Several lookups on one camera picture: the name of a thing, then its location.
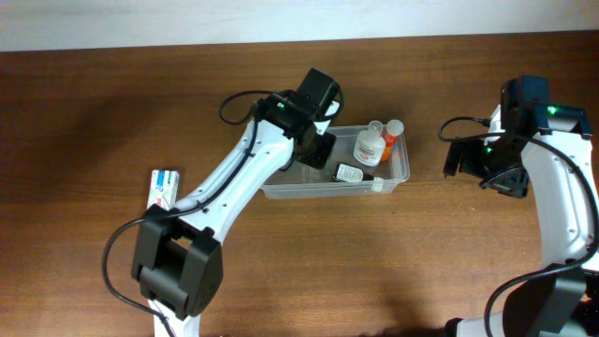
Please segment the orange pill bottle white cap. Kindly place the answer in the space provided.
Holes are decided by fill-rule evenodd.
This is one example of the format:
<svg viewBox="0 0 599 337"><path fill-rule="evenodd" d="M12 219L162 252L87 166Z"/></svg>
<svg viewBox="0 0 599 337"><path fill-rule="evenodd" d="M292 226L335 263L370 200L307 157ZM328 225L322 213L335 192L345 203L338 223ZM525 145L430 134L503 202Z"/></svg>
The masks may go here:
<svg viewBox="0 0 599 337"><path fill-rule="evenodd" d="M404 125L399 120L390 120L385 128L383 139L386 147L381 156L381 162L386 162L390 158L392 147L395 145L399 137L404 131Z"/></svg>

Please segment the white translucent squeeze bottle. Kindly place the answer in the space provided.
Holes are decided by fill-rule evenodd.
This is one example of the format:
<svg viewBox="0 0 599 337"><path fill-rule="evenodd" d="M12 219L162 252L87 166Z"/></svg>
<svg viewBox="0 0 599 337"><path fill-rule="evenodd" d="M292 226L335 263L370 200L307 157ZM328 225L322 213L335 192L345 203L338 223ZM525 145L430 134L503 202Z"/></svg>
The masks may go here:
<svg viewBox="0 0 599 337"><path fill-rule="evenodd" d="M375 167L380 163L386 148L382 132L383 124L371 121L366 129L358 133L353 156L360 164Z"/></svg>

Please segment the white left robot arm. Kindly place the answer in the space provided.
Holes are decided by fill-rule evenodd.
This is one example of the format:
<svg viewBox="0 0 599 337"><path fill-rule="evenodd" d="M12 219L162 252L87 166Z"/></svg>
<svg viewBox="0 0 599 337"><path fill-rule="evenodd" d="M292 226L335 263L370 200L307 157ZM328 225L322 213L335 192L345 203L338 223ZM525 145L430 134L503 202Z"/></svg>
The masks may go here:
<svg viewBox="0 0 599 337"><path fill-rule="evenodd" d="M296 90L256 90L245 130L227 157L169 209L139 220L131 274L151 304L157 336L197 336L199 316L224 278L227 233L261 185L299 162L322 169L336 141L327 130L343 110L340 84L312 68Z"/></svg>

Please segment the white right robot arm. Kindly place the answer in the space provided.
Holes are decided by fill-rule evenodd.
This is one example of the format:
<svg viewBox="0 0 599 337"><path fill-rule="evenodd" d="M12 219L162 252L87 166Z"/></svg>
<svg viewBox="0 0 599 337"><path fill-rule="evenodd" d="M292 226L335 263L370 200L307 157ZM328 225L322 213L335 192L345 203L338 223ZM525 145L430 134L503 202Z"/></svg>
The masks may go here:
<svg viewBox="0 0 599 337"><path fill-rule="evenodd" d="M443 173L482 189L534 194L542 266L499 286L480 318L454 318L446 336L595 336L598 333L598 193L592 126L580 107L549 98L548 80L505 82L485 134L447 139Z"/></svg>

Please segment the dark brown small bottle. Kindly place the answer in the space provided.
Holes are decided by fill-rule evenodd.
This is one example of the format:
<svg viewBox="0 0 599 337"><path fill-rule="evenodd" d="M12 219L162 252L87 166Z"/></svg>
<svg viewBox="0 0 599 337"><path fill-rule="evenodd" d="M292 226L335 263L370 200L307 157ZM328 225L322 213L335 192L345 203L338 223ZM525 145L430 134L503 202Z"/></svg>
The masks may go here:
<svg viewBox="0 0 599 337"><path fill-rule="evenodd" d="M381 192L384 186L382 178L375 177L361 168L346 163L336 165L331 181L333 183L371 183L373 192Z"/></svg>

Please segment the white Panadol medicine box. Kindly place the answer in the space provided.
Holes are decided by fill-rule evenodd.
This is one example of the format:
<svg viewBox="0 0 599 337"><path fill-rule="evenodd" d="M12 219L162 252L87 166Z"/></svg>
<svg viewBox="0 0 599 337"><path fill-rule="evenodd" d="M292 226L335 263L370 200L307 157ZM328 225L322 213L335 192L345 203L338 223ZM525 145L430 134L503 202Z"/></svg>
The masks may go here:
<svg viewBox="0 0 599 337"><path fill-rule="evenodd" d="M159 206L164 210L174 207L180 174L176 170L154 169L151 174L147 207Z"/></svg>

